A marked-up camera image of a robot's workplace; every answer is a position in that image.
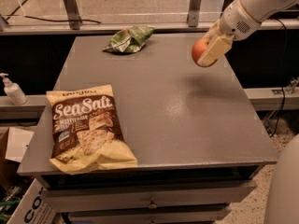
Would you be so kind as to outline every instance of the table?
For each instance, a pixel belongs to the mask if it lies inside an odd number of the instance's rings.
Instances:
[[[210,68],[193,63],[199,37],[153,35],[130,55],[102,52],[108,35],[77,37],[54,89],[111,84],[138,166],[86,175],[58,171],[49,162],[46,104],[19,174],[33,175],[48,189],[46,202],[73,220],[209,223],[225,217],[228,203],[246,197],[256,186],[254,175],[278,154],[225,57]],[[165,213],[180,215],[164,219]]]

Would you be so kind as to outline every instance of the metal post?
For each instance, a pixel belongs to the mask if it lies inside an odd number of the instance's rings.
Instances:
[[[79,30],[82,20],[78,13],[76,0],[64,0],[64,6],[67,12],[67,17],[70,20],[70,28],[73,30]]]
[[[199,9],[202,0],[190,0],[189,12],[188,12],[188,25],[190,27],[196,27],[199,20]]]
[[[0,14],[0,32],[3,32],[8,27],[8,21]]]

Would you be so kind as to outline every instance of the chip bag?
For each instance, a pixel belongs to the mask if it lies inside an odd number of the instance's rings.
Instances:
[[[50,162],[67,174],[132,168],[110,85],[79,91],[47,91],[54,148]]]

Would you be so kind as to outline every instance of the bottle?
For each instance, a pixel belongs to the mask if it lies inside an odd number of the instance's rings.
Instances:
[[[10,98],[14,105],[25,104],[27,101],[27,96],[17,83],[11,82],[11,80],[6,76],[8,76],[8,74],[0,73],[0,77],[3,79],[3,83],[5,85],[4,92],[6,95]]]

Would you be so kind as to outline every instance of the drawer handle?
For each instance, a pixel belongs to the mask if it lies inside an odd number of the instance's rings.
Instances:
[[[150,199],[149,209],[156,209],[156,208],[158,208],[158,205],[155,203],[153,199]]]

